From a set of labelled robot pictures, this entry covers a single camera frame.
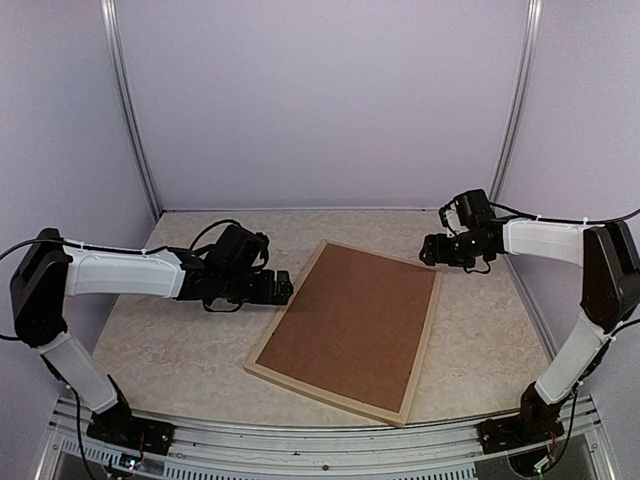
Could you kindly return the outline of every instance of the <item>robotic arm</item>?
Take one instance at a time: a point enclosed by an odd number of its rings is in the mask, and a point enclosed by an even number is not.
[[[583,269],[581,310],[553,362],[520,400],[520,412],[480,424],[485,453],[545,441],[564,433],[559,412],[570,393],[600,363],[612,332],[640,304],[640,258],[623,221],[591,225],[497,218],[483,190],[471,190],[439,211],[447,234],[427,235],[420,259],[466,272],[477,257],[489,265],[498,254],[536,255]]]
[[[173,426],[133,417],[111,377],[72,337],[62,316],[65,296],[135,293],[200,300],[205,310],[217,298],[286,305],[293,293],[287,271],[264,269],[269,239],[238,224],[215,244],[196,250],[121,250],[38,235],[11,279],[14,326],[19,340],[35,348],[52,373],[70,385],[94,413],[87,435],[108,443],[166,454]],[[260,257],[263,263],[254,266]]]

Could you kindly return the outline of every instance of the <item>brown board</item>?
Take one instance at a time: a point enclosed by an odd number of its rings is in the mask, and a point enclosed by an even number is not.
[[[407,422],[440,273],[323,242],[295,294],[248,356],[247,372],[395,426]]]

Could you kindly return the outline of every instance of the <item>white wall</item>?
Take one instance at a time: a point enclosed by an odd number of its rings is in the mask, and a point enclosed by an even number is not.
[[[489,188],[527,6],[118,2],[165,208],[438,207]]]
[[[152,228],[119,109],[100,3],[0,3],[0,250],[42,228],[141,246]],[[0,264],[0,332],[13,334]],[[70,327],[93,348],[113,298],[70,299]],[[0,477],[27,478],[60,384],[26,345],[0,342]]]
[[[563,218],[640,206],[640,4],[545,2],[531,86],[500,201]],[[629,222],[640,245],[640,218]],[[520,258],[557,345],[578,312],[581,272]],[[627,330],[590,390],[623,471],[640,469],[640,328]]]

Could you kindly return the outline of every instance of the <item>tabletop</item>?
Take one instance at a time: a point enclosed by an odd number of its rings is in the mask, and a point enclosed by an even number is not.
[[[266,233],[271,241],[268,268],[289,270],[292,281],[322,240],[415,261],[424,236],[442,231],[432,211],[165,213],[147,246],[188,247],[200,230],[226,218]],[[215,241],[223,228],[202,242]],[[492,266],[489,275],[441,269],[439,300],[409,423],[515,408],[526,386],[547,367],[506,263],[499,258]],[[244,424],[378,424],[243,370],[246,356],[275,314],[274,307],[252,305],[233,314],[211,314],[200,302],[121,295],[94,357],[136,409]]]

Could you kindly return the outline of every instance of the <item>table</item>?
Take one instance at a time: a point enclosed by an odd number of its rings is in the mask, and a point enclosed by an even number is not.
[[[208,224],[234,218],[266,233],[269,268],[292,280],[320,241],[416,260],[424,235],[442,231],[432,211],[242,211],[165,213],[148,247],[188,247]],[[215,241],[214,230],[203,239]],[[444,267],[440,299],[409,422],[515,408],[548,365],[506,263],[490,275]],[[273,319],[273,307],[206,313],[199,302],[120,296],[94,357],[132,407],[204,420],[287,426],[363,426],[344,412],[257,379],[242,364]]]

